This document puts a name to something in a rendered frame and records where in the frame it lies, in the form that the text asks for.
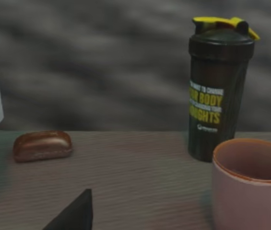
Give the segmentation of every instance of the white logo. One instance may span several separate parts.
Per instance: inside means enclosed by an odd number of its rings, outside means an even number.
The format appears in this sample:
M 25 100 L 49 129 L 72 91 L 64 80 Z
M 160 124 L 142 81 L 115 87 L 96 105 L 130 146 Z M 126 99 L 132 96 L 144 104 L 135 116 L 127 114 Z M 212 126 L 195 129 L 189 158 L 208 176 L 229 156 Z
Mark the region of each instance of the white logo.
M 205 127 L 205 126 L 202 126 L 201 124 L 197 125 L 197 129 L 205 131 L 205 132 L 209 132 L 209 133 L 217 133 L 217 129 L 216 128 Z

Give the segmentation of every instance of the yellow flip cap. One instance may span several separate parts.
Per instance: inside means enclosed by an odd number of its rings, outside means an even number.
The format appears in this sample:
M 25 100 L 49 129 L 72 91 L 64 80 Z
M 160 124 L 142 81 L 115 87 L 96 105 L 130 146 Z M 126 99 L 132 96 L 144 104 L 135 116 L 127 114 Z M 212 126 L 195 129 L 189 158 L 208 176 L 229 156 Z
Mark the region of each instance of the yellow flip cap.
M 218 18 L 218 17 L 195 17 L 193 18 L 193 22 L 195 23 L 209 23 L 209 24 L 215 24 L 215 23 L 225 23 L 228 25 L 233 26 L 234 28 L 237 26 L 239 22 L 243 22 L 243 19 L 233 17 L 231 19 L 227 18 Z M 258 34 L 256 34 L 252 29 L 248 29 L 249 36 L 254 39 L 255 41 L 260 40 L 260 37 Z

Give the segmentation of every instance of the shaker bottle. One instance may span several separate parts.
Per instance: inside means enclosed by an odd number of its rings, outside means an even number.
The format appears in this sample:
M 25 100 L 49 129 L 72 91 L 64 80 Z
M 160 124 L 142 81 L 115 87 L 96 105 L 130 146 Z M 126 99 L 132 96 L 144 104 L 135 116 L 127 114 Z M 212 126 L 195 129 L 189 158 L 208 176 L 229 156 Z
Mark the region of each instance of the shaker bottle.
M 214 148 L 234 138 L 248 61 L 258 35 L 239 18 L 195 17 L 189 39 L 189 154 L 211 162 Z

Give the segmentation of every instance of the dark fabric backdrop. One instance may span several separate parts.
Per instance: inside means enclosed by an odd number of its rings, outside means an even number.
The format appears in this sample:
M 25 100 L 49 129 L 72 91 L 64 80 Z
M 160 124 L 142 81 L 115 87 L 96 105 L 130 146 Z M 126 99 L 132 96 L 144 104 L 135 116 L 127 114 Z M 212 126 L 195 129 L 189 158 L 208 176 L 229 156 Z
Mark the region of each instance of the dark fabric backdrop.
M 188 128 L 194 16 L 238 16 L 262 40 L 238 130 L 271 131 L 271 1 L 0 0 L 6 130 Z

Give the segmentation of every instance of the wooden table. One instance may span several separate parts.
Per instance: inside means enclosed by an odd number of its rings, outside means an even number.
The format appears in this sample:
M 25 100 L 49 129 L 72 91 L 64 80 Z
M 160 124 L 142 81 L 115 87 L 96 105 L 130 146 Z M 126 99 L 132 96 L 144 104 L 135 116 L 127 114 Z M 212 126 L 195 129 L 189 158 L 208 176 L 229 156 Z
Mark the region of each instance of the wooden table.
M 69 132 L 72 157 L 16 164 L 22 133 L 0 131 L 0 230 L 40 230 L 86 188 L 94 230 L 212 229 L 211 164 L 188 155 L 180 132 Z

